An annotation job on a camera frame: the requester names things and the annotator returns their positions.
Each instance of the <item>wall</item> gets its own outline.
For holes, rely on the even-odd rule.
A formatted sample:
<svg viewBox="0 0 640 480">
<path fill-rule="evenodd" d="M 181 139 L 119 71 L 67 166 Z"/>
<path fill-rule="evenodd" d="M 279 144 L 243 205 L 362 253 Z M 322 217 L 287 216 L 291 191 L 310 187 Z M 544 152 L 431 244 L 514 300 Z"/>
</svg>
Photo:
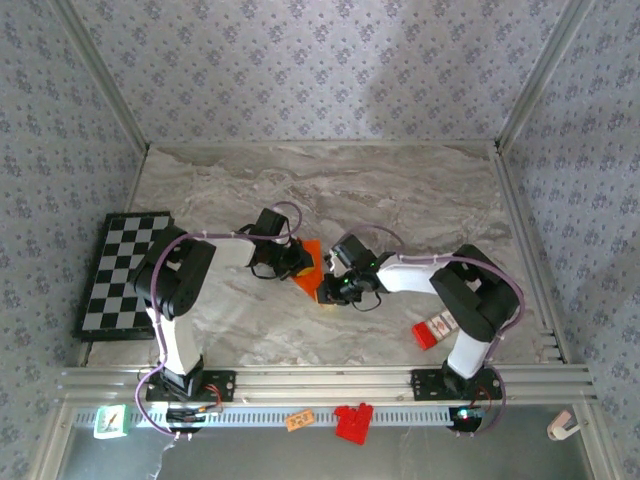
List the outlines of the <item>wall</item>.
<svg viewBox="0 0 640 480">
<path fill-rule="evenodd" d="M 639 12 L 596 2 L 508 154 L 564 333 L 591 368 L 631 478 L 640 478 Z"/>
<path fill-rule="evenodd" d="M 153 143 L 495 137 L 565 1 L 74 3 Z"/>
<path fill-rule="evenodd" d="M 2 2 L 0 478 L 23 478 L 70 339 L 97 227 L 140 158 L 46 2 Z"/>
</svg>

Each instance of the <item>red block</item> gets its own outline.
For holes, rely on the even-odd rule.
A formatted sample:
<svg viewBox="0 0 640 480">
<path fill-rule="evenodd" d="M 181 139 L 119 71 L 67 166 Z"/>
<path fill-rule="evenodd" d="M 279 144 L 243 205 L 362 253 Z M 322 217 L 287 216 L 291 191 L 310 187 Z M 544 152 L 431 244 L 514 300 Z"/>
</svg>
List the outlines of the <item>red block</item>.
<svg viewBox="0 0 640 480">
<path fill-rule="evenodd" d="M 438 343 L 438 340 L 433 336 L 433 333 L 431 333 L 431 330 L 429 330 L 429 327 L 427 327 L 427 324 L 424 322 L 416 323 L 411 331 L 415 335 L 418 345 L 420 345 L 423 350 L 427 350 Z"/>
<path fill-rule="evenodd" d="M 342 406 L 336 408 L 333 413 L 339 417 L 336 435 L 358 445 L 364 445 L 371 417 L 373 417 L 373 407 L 361 403 L 357 409 Z"/>
</svg>

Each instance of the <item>black and white checkerboard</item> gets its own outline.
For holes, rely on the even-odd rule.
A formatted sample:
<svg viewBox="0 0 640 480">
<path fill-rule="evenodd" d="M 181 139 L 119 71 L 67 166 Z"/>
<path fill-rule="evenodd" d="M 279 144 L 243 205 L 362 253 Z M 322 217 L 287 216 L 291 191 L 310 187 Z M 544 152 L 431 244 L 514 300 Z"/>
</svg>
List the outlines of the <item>black and white checkerboard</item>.
<svg viewBox="0 0 640 480">
<path fill-rule="evenodd" d="M 144 302 L 127 284 L 127 278 L 160 232 L 172 223 L 169 212 L 107 215 L 74 332 L 76 338 L 154 337 Z"/>
</svg>

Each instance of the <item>orange label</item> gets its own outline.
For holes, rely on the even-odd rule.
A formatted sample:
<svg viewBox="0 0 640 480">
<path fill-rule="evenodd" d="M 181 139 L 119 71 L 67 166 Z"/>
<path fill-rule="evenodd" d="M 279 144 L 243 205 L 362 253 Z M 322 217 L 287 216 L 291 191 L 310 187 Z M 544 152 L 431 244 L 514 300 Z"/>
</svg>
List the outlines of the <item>orange label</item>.
<svg viewBox="0 0 640 480">
<path fill-rule="evenodd" d="M 311 425 L 313 422 L 315 422 L 315 419 L 313 418 L 313 411 L 310 408 L 302 412 L 294 413 L 285 420 L 287 430 L 290 432 Z"/>
</svg>

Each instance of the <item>marble surface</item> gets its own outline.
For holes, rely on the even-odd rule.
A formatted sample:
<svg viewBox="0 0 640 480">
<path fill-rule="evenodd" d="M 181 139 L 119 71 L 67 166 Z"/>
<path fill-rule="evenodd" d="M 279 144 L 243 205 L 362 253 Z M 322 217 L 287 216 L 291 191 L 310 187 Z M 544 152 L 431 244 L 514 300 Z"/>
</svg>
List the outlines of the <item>marble surface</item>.
<svg viewBox="0 0 640 480">
<path fill-rule="evenodd" d="M 152 148 L 132 211 L 170 210 L 188 231 L 226 232 L 255 221 L 279 200 L 302 208 L 302 238 L 327 250 L 357 224 L 394 229 L 407 253 L 446 253 L 474 243 L 522 285 L 493 166 L 483 149 L 424 146 L 237 146 Z M 290 213 L 294 221 L 295 212 Z M 394 249 L 382 232 L 359 237 L 374 252 Z M 210 271 L 193 319 L 208 365 L 439 364 L 454 337 L 423 352 L 411 327 L 441 312 L 432 295 L 401 293 L 361 313 L 320 306 L 292 281 L 259 280 L 245 269 Z M 531 303 L 497 362 L 537 363 L 542 345 Z M 90 365 L 147 364 L 155 342 L 93 346 Z"/>
</svg>

